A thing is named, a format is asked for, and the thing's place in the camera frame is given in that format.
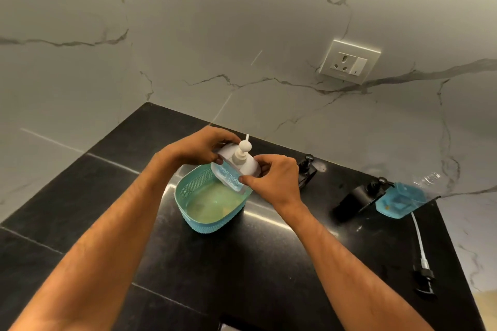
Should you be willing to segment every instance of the clear plastic bottle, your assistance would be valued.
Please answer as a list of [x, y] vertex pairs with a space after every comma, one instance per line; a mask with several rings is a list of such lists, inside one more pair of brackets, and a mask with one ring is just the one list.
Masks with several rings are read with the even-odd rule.
[[430, 200], [443, 195], [448, 178], [432, 172], [424, 177], [415, 177], [411, 184], [395, 182], [386, 194], [376, 201], [376, 210], [385, 216], [400, 219]]

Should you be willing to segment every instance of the plastic basket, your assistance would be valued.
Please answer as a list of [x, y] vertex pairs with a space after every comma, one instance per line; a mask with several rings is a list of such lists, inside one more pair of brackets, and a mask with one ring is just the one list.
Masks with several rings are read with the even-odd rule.
[[209, 182], [218, 180], [214, 173], [211, 170], [211, 165], [200, 165], [189, 172], [186, 176], [184, 176], [176, 186], [176, 190], [174, 191], [174, 199], [178, 205], [178, 208], [183, 215], [183, 218], [188, 223], [188, 225], [198, 233], [212, 233], [218, 230], [219, 228], [225, 226], [238, 212], [242, 210], [245, 206], [246, 200], [252, 192], [252, 189], [248, 189], [244, 196], [245, 199], [240, 205], [233, 209], [230, 213], [224, 216], [221, 220], [218, 220], [213, 223], [204, 224], [198, 221], [193, 220], [186, 213], [186, 206], [189, 201], [189, 197], [199, 188], [208, 184]]

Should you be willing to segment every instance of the forearm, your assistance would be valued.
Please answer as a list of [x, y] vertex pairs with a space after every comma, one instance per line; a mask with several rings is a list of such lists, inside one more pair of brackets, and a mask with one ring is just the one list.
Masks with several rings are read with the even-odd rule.
[[167, 147], [157, 153], [69, 250], [12, 330], [110, 329], [179, 166]]
[[312, 259], [330, 303], [346, 330], [432, 330], [394, 290], [349, 252], [307, 210], [290, 226]]

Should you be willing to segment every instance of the kitchen counter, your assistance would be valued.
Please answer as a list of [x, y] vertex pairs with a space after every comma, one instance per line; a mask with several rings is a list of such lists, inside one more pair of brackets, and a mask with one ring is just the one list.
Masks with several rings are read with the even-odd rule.
[[[146, 103], [4, 221], [0, 329], [9, 327], [63, 254], [155, 152], [207, 124]], [[298, 161], [304, 156], [253, 137], [251, 143], [254, 155], [284, 154]], [[411, 217], [389, 219], [370, 207], [338, 225], [330, 211], [371, 177], [320, 159], [316, 162], [320, 172], [302, 190], [302, 200], [313, 215], [433, 328], [483, 330], [436, 203], [415, 212], [437, 278], [437, 299], [427, 301], [413, 290], [419, 247]], [[201, 235], [188, 227], [173, 194], [191, 169], [182, 167], [166, 188], [115, 329], [214, 331], [224, 318], [266, 331], [342, 329], [296, 235], [256, 194], [213, 234]]]

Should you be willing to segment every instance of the white soap dispenser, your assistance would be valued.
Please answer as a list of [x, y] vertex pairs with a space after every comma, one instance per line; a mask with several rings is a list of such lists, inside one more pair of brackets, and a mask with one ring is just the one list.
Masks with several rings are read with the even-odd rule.
[[244, 193], [248, 188], [238, 181], [240, 176], [258, 177], [261, 172], [258, 162], [248, 154], [252, 149], [248, 140], [247, 134], [239, 145], [230, 143], [222, 147], [219, 151], [219, 156], [223, 159], [222, 165], [211, 164], [211, 170], [217, 179], [238, 193]]

